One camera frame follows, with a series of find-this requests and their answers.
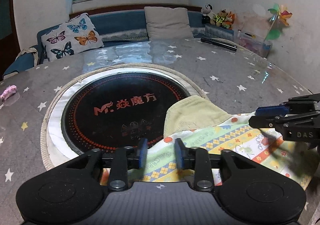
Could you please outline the blue sofa bench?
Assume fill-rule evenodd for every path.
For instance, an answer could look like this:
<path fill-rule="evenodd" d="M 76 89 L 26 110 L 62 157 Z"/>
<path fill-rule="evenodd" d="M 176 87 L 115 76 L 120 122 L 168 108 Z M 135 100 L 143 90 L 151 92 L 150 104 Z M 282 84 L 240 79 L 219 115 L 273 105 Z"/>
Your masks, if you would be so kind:
<path fill-rule="evenodd" d="M 95 29 L 103 38 L 106 47 L 122 45 L 126 42 L 139 42 L 148 39 L 146 19 L 143 10 L 125 10 L 90 16 Z M 24 54 L 16 59 L 3 73 L 1 79 L 7 79 L 20 72 L 26 71 L 35 65 L 42 64 L 46 53 L 42 45 L 42 36 L 58 29 L 58 25 L 41 30 L 37 33 L 38 62 L 35 62 L 33 53 Z"/>

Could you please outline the black remote control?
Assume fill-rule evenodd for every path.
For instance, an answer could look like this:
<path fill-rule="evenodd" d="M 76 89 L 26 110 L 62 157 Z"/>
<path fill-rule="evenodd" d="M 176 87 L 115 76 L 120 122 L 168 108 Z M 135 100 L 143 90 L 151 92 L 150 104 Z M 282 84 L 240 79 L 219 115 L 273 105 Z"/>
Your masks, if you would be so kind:
<path fill-rule="evenodd" d="M 222 47 L 222 48 L 228 49 L 228 50 L 233 51 L 233 52 L 237 51 L 237 46 L 236 45 L 230 44 L 228 42 L 216 40 L 214 38 L 202 37 L 200 39 L 200 41 L 208 43 L 208 44 L 212 44 L 212 45 L 215 45 L 215 46 L 218 46 L 218 47 Z"/>

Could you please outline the small pink toy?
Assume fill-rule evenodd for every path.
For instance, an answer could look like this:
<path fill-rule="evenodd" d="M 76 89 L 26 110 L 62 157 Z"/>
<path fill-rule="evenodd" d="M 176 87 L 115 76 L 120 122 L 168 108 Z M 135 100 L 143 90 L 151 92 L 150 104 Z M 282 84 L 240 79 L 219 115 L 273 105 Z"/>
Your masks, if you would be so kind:
<path fill-rule="evenodd" d="M 0 95 L 1 101 L 5 101 L 17 92 L 17 87 L 15 85 L 8 86 Z"/>

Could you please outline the beige cushion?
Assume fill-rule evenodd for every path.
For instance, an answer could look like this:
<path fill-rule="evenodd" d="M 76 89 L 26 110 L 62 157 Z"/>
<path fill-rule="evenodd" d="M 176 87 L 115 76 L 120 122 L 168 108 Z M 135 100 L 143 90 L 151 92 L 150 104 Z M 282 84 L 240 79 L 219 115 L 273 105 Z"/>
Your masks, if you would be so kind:
<path fill-rule="evenodd" d="M 150 41 L 193 38 L 186 8 L 144 7 Z"/>

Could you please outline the orange and green plush toys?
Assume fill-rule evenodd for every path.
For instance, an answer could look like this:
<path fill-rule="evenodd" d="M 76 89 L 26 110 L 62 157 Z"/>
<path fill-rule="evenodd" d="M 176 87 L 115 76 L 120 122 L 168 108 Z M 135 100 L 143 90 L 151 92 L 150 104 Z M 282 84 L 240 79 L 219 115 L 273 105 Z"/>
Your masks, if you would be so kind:
<path fill-rule="evenodd" d="M 222 27 L 224 29 L 232 30 L 232 25 L 235 21 L 235 14 L 233 12 L 227 12 L 225 9 L 219 11 L 210 20 L 210 24 L 216 27 Z"/>

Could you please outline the panda plush toy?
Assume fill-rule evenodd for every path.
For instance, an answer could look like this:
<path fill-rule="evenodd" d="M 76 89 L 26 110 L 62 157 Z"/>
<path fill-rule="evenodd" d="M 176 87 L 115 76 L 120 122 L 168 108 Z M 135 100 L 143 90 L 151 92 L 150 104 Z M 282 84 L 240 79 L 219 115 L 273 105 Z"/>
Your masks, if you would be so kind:
<path fill-rule="evenodd" d="M 206 4 L 202 10 L 202 24 L 211 24 L 211 21 L 213 21 L 216 17 L 216 15 L 213 13 L 213 8 L 212 5 Z"/>

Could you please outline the round black induction hotplate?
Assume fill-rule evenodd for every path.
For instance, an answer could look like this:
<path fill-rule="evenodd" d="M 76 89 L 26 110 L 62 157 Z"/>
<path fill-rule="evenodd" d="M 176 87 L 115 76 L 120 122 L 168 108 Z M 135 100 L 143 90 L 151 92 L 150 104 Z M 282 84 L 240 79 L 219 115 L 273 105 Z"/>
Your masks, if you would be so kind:
<path fill-rule="evenodd" d="M 163 138 L 167 110 L 189 96 L 206 94 L 176 70 L 147 63 L 120 64 L 80 75 L 54 97 L 40 135 L 50 170 L 92 149 L 113 153 Z"/>

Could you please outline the colourful patterned children's garment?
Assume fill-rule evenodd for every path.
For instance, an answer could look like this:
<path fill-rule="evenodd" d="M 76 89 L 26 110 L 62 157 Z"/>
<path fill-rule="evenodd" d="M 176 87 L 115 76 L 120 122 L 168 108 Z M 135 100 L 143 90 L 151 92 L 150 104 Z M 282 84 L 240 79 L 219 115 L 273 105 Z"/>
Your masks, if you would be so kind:
<path fill-rule="evenodd" d="M 130 182 L 193 182 L 192 170 L 178 170 L 174 141 L 211 154 L 232 150 L 299 183 L 306 189 L 319 163 L 305 143 L 286 142 L 274 129 L 254 129 L 252 113 L 228 114 L 210 101 L 191 96 L 172 105 L 164 122 L 164 138 L 148 150 L 144 171 L 130 170 Z"/>

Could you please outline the clear plastic toy box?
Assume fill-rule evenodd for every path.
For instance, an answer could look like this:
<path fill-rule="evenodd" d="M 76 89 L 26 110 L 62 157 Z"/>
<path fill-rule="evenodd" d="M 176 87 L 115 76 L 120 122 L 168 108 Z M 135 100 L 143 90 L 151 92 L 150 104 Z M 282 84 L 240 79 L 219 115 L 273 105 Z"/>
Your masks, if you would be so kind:
<path fill-rule="evenodd" d="M 251 32 L 235 31 L 233 41 L 263 58 L 267 58 L 272 49 L 272 42 Z"/>

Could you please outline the butterfly print pillow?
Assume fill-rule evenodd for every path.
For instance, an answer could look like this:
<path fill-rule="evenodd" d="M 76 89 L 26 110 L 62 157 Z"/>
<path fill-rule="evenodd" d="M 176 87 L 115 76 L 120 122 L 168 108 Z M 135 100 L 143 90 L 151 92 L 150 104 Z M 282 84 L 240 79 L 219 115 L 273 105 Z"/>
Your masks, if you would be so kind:
<path fill-rule="evenodd" d="M 104 43 L 87 13 L 60 24 L 41 37 L 45 58 L 54 61 L 91 49 Z"/>

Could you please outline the colourful paper pinwheel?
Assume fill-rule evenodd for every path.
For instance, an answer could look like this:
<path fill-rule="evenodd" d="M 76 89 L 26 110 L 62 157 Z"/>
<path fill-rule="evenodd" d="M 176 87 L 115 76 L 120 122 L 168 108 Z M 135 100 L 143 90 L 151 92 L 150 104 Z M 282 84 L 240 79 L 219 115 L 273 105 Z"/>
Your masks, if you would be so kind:
<path fill-rule="evenodd" d="M 276 40 L 281 36 L 283 28 L 289 27 L 288 20 L 293 14 L 287 10 L 287 7 L 277 3 L 269 8 L 268 11 L 272 16 L 269 19 L 270 27 L 265 40 Z"/>

